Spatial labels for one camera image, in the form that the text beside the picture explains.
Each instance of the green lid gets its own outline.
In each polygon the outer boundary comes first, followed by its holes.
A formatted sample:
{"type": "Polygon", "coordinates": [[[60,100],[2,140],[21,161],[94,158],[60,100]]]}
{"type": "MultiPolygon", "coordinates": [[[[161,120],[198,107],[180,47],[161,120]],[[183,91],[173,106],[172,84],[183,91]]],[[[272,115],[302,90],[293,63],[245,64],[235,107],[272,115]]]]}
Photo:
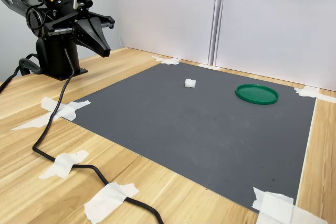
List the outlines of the green lid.
{"type": "Polygon", "coordinates": [[[262,105],[276,103],[279,98],[275,90],[255,84],[240,85],[236,89],[236,95],[244,101],[262,105]]]}

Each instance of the wooden table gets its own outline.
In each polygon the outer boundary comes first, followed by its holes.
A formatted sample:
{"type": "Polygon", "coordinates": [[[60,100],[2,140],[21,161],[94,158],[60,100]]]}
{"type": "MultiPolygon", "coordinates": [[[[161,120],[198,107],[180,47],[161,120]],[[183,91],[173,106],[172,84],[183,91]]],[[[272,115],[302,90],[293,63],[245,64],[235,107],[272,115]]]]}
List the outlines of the wooden table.
{"type": "MultiPolygon", "coordinates": [[[[82,98],[157,65],[154,55],[122,48],[113,51],[109,58],[94,56],[82,60],[81,67],[89,72],[71,80],[62,102],[82,98]]],[[[303,88],[300,84],[253,74],[220,71],[303,88]]],[[[10,131],[45,114],[41,99],[57,100],[63,84],[64,81],[30,74],[14,79],[0,94],[0,223],[89,223],[83,205],[103,187],[95,172],[75,169],[66,179],[39,179],[51,162],[31,147],[44,128],[10,131]]],[[[336,97],[336,92],[320,92],[336,97]]],[[[333,224],[336,104],[317,101],[309,142],[298,206],[333,224]]],[[[134,198],[157,209],[165,223],[243,224],[257,220],[254,212],[62,118],[52,124],[40,148],[54,157],[63,152],[88,151],[90,155],[83,163],[97,166],[109,182],[134,183],[140,191],[134,198]]],[[[155,218],[124,202],[102,223],[111,222],[155,223],[155,218]]]]}

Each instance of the white cardboard box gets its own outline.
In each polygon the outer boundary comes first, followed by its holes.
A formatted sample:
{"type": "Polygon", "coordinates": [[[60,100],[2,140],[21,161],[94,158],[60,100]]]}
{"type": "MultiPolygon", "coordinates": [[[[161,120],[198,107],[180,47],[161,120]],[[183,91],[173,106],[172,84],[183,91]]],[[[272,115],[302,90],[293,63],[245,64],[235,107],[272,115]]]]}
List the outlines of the white cardboard box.
{"type": "Polygon", "coordinates": [[[120,43],[212,63],[221,0],[116,0],[120,43]]]}
{"type": "Polygon", "coordinates": [[[214,64],[336,90],[336,0],[223,0],[214,64]]]}

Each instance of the masking tape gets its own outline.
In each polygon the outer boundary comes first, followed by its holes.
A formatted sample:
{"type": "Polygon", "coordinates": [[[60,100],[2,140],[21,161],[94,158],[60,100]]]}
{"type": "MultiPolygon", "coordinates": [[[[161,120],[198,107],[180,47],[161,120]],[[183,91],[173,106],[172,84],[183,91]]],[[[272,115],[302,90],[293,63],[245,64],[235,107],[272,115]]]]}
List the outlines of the masking tape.
{"type": "Polygon", "coordinates": [[[167,64],[167,65],[173,64],[173,65],[177,65],[177,64],[180,63],[180,59],[176,59],[176,58],[163,59],[163,58],[156,57],[156,56],[152,56],[152,57],[155,58],[156,61],[160,61],[162,64],[167,64]]]}
{"type": "Polygon", "coordinates": [[[202,68],[208,68],[208,69],[213,69],[213,70],[219,70],[219,69],[222,69],[220,67],[216,67],[216,66],[210,66],[210,65],[206,65],[206,64],[198,64],[199,67],[202,67],[202,68]]]}
{"type": "MultiPolygon", "coordinates": [[[[85,102],[70,102],[69,104],[65,105],[65,104],[61,104],[59,106],[59,109],[56,113],[56,115],[53,118],[53,121],[59,119],[60,117],[63,117],[67,120],[72,121],[73,119],[76,118],[76,113],[75,111],[77,109],[80,109],[86,105],[90,104],[89,101],[85,101],[85,102]]],[[[41,107],[50,111],[49,113],[40,116],[39,118],[35,118],[27,123],[24,123],[16,128],[11,129],[11,131],[13,130],[20,130],[20,129],[26,129],[26,128],[30,128],[30,127],[36,127],[36,128],[40,128],[42,126],[47,125],[50,116],[52,114],[52,112],[54,111],[55,107],[57,105],[57,102],[54,101],[53,99],[50,99],[48,97],[44,97],[42,98],[42,102],[41,102],[41,107]]]]}
{"type": "Polygon", "coordinates": [[[310,212],[294,206],[292,198],[253,189],[256,200],[252,207],[260,211],[257,224],[328,224],[310,212]]]}
{"type": "Polygon", "coordinates": [[[45,179],[57,175],[61,178],[66,178],[74,164],[82,162],[89,153],[87,151],[79,151],[73,154],[61,153],[56,158],[52,166],[42,173],[39,178],[45,179]]]}
{"type": "Polygon", "coordinates": [[[138,192],[133,184],[121,186],[109,183],[84,205],[85,214],[92,224],[99,223],[116,210],[126,197],[131,198],[138,192]]]}
{"type": "Polygon", "coordinates": [[[303,89],[299,89],[299,88],[294,88],[294,89],[301,97],[313,97],[313,98],[317,98],[322,101],[336,103],[335,97],[330,97],[328,95],[320,94],[319,88],[305,86],[303,89]]]}

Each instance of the white cube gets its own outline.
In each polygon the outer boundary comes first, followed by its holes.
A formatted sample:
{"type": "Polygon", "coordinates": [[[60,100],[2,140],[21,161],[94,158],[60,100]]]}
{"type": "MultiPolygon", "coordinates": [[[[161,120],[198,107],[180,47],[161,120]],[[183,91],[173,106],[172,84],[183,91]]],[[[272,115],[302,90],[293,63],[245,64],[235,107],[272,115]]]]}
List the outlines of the white cube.
{"type": "Polygon", "coordinates": [[[196,86],[196,80],[185,79],[184,87],[185,88],[194,88],[196,86]]]}

